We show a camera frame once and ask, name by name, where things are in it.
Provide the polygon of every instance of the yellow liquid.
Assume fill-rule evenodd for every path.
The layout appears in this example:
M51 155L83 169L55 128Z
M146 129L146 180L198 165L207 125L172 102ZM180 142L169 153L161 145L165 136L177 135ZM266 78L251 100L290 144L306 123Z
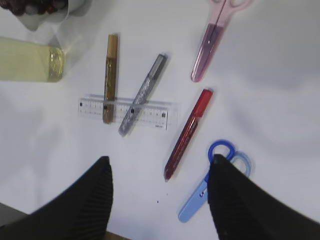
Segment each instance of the yellow liquid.
M0 37L0 80L53 83L64 66L60 48Z

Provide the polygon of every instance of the red pen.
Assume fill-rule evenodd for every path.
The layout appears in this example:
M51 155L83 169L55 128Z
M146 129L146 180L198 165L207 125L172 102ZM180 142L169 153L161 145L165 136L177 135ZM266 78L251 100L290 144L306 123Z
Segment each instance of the red pen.
M168 162L164 168L164 180L167 182L174 174L177 166L193 136L195 133L199 120L204 115L204 112L210 102L210 99L214 92L209 89L204 89L196 102L186 124L182 130L182 133L176 142L174 149L170 155Z

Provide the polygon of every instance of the scissors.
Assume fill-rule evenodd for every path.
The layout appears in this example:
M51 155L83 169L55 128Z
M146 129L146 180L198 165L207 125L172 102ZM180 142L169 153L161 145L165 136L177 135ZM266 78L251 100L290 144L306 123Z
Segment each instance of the scissors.
M233 0L211 1L213 5L212 16L206 28L199 53L196 57L191 73L191 80L193 82L200 82L204 77L231 16L235 12L247 8L253 2L253 0L243 0L242 3L234 4Z
M231 163L235 163L236 161L242 161L245 164L245 172L244 175L247 177L251 174L251 161L248 156L240 151L236 151L235 146L227 141L227 140L218 140L215 141L209 148L208 151L208 159L210 164L214 159L215 148L218 146L225 146L228 149L228 154L225 156ZM188 201L185 203L181 211L179 212L178 218L180 222L186 223L192 216L202 207L202 205L208 201L208 180L209 173L206 174L202 182L190 196Z

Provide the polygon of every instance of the scissor blade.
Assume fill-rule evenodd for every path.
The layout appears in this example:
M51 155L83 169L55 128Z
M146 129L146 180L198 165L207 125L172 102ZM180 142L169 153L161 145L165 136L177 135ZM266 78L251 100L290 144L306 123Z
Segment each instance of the scissor blade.
M179 212L179 220L186 223L208 200L207 182L203 180Z
M212 23L208 25L191 73L191 80L193 82L200 82L202 80L214 55L218 40L220 39L219 36L222 32L222 27Z

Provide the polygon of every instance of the ruler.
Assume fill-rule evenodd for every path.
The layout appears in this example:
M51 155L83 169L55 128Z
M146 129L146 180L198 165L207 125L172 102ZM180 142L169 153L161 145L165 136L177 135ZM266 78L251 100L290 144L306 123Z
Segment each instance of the ruler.
M89 95L82 97L78 101L78 114L80 117L102 120L104 106L114 105L113 123L123 121L127 111L132 105L133 99L116 98L114 101L104 100L104 96ZM146 104L135 105L135 109L140 109L140 114L134 124L137 126L167 130L169 126L177 123L177 105L170 102L148 101Z

